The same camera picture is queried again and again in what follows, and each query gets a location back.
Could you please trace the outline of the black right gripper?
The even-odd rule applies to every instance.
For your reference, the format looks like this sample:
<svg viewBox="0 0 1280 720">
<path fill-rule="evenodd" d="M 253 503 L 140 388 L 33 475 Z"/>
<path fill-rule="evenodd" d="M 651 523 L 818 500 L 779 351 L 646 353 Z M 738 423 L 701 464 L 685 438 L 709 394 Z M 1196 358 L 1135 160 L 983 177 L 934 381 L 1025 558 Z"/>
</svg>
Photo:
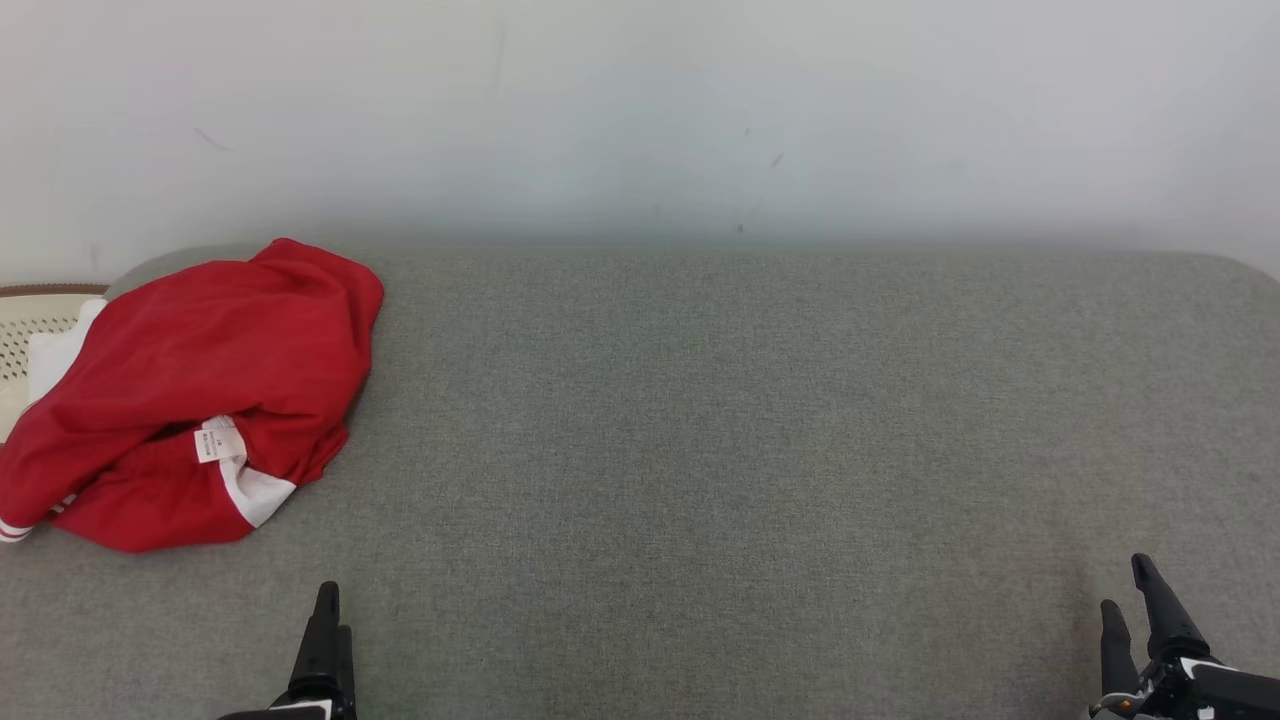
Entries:
<svg viewBox="0 0 1280 720">
<path fill-rule="evenodd" d="M 1138 673 L 1132 635 L 1112 600 L 1100 603 L 1102 696 L 1089 719 L 1277 719 L 1279 680 L 1211 662 L 1212 650 L 1172 587 L 1146 553 L 1132 556 L 1148 618 L 1147 655 Z"/>
</svg>

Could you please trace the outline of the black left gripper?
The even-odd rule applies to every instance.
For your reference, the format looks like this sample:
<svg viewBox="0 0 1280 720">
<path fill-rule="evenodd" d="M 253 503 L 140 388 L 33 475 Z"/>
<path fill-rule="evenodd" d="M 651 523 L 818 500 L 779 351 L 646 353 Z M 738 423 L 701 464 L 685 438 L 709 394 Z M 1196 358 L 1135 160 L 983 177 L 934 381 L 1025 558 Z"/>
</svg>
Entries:
<svg viewBox="0 0 1280 720">
<path fill-rule="evenodd" d="M 353 633 L 339 620 L 339 585 L 324 582 L 291 673 L 289 701 L 293 702 L 224 714 L 219 720 L 355 720 Z"/>
</svg>

